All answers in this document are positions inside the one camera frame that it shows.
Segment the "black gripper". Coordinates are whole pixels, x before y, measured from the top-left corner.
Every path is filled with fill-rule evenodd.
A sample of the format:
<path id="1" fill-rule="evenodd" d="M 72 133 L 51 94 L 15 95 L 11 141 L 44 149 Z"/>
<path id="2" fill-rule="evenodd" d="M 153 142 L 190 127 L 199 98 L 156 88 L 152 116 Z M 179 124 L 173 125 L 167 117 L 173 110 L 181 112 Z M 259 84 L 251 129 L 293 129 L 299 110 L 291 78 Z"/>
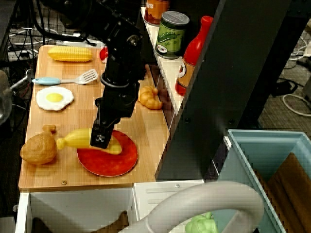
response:
<path id="1" fill-rule="evenodd" d="M 139 82 L 131 83 L 125 88 L 110 86 L 104 88 L 103 96 L 95 100 L 98 110 L 91 130 L 91 146 L 101 149 L 108 147 L 114 124 L 119 123 L 124 117 L 132 116 L 139 88 Z"/>

